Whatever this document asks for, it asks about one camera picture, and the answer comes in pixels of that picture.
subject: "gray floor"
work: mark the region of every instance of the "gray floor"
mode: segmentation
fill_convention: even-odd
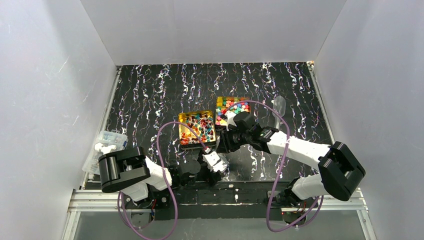
[[[133,217],[134,224],[145,224],[147,214]],[[149,238],[161,238],[172,221],[155,221],[143,230]],[[285,225],[277,222],[275,228]],[[126,227],[117,212],[82,212],[75,240],[139,240],[140,238]],[[265,219],[179,219],[169,240],[365,240],[361,224],[355,210],[321,211],[316,219],[304,228],[288,229],[273,233],[268,230]]]

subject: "box of colorful pieces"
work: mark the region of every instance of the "box of colorful pieces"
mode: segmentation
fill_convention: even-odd
[[[228,109],[229,106],[231,106],[234,103],[249,100],[247,97],[234,97],[234,96],[219,96],[216,99],[216,118],[215,118],[215,125],[216,126],[227,126],[227,121],[225,121],[223,118],[221,118],[222,112],[225,109]],[[242,102],[239,103],[233,107],[231,107],[229,110],[235,114],[241,113],[241,112],[248,112],[250,113],[250,105],[248,102]]]
[[[214,125],[214,113],[210,110],[180,113],[180,123],[187,124],[200,137],[201,141],[208,147],[217,143]],[[179,143],[181,149],[202,148],[196,136],[185,126],[179,125]]]

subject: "white wall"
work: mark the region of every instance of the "white wall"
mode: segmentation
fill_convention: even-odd
[[[422,239],[424,1],[348,0],[316,59],[337,140],[367,171],[378,239]]]
[[[81,0],[116,65],[314,60],[346,0]]]
[[[115,72],[79,1],[0,1],[1,239],[60,239]]]

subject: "clear plastic container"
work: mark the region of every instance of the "clear plastic container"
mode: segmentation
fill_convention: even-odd
[[[110,145],[115,145],[116,151],[124,150],[127,146],[128,137],[127,135],[120,134],[118,132],[111,132],[111,131],[101,131],[97,136],[97,141],[94,143],[101,143],[105,147]],[[83,171],[86,171],[91,174],[100,174],[99,171],[99,157],[103,155],[103,153],[98,152],[94,150],[94,145],[92,146],[92,149],[90,151],[90,154],[87,157],[87,160],[84,163],[84,166],[82,167]]]

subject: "black and white marble surface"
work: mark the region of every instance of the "black and white marble surface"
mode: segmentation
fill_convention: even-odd
[[[305,62],[214,63],[127,65],[117,83],[106,130],[127,134],[128,147],[141,146],[158,161],[156,137],[159,128],[178,121],[179,113],[215,110],[218,96],[249,97],[272,107],[272,100],[286,99],[284,119],[297,138],[331,144],[321,106]],[[262,126],[274,126],[274,116],[252,105]],[[177,125],[160,136],[160,151],[169,164],[196,160],[199,151],[180,150]],[[229,173],[223,181],[273,181],[282,157],[242,146],[226,155]],[[287,159],[279,178],[291,181],[307,176],[312,168]]]

